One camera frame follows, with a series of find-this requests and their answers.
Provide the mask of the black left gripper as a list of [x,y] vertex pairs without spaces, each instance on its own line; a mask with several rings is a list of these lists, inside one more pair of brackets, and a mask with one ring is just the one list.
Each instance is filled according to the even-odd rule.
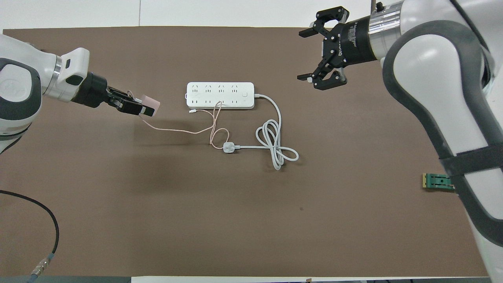
[[122,113],[154,116],[154,108],[141,104],[140,99],[136,98],[131,91],[123,92],[114,87],[109,87],[107,91],[107,87],[106,78],[88,72],[72,98],[72,102],[91,108],[97,108],[102,102],[106,102]]

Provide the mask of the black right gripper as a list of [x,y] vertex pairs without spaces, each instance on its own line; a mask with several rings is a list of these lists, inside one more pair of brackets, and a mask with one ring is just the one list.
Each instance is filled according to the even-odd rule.
[[[325,56],[330,56],[334,50],[335,57],[340,56],[344,66],[358,63],[376,61],[377,58],[372,50],[369,36],[370,17],[358,18],[347,22],[350,12],[342,6],[318,11],[316,20],[305,30],[299,32],[303,38],[322,34],[325,40]],[[337,21],[331,31],[325,28],[329,21]],[[347,83],[343,68],[335,68],[328,59],[322,59],[318,67],[311,73],[298,75],[300,81],[307,81],[320,91],[343,86]]]

